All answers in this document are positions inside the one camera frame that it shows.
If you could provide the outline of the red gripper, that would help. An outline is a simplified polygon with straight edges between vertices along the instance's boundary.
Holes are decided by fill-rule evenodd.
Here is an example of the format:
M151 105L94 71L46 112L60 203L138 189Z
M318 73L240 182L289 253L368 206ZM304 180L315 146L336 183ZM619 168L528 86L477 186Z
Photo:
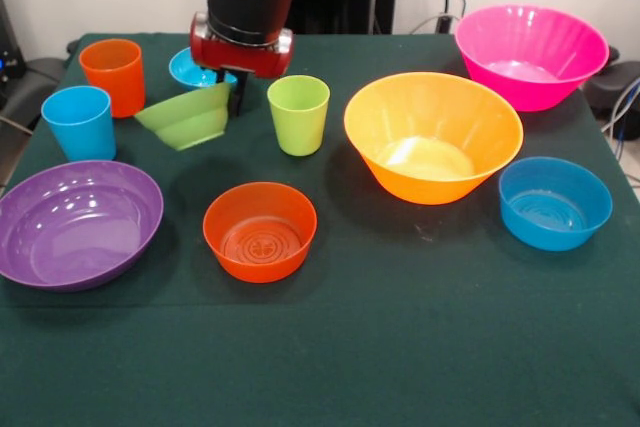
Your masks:
M205 12L194 15L189 40L193 61L201 67L218 70L217 83L225 82L226 70L240 71L233 73L236 83L229 97L230 115L240 114L247 73L258 78L280 77L286 72L294 52L294 35L290 29L283 28L271 45L242 45L215 34L207 23Z

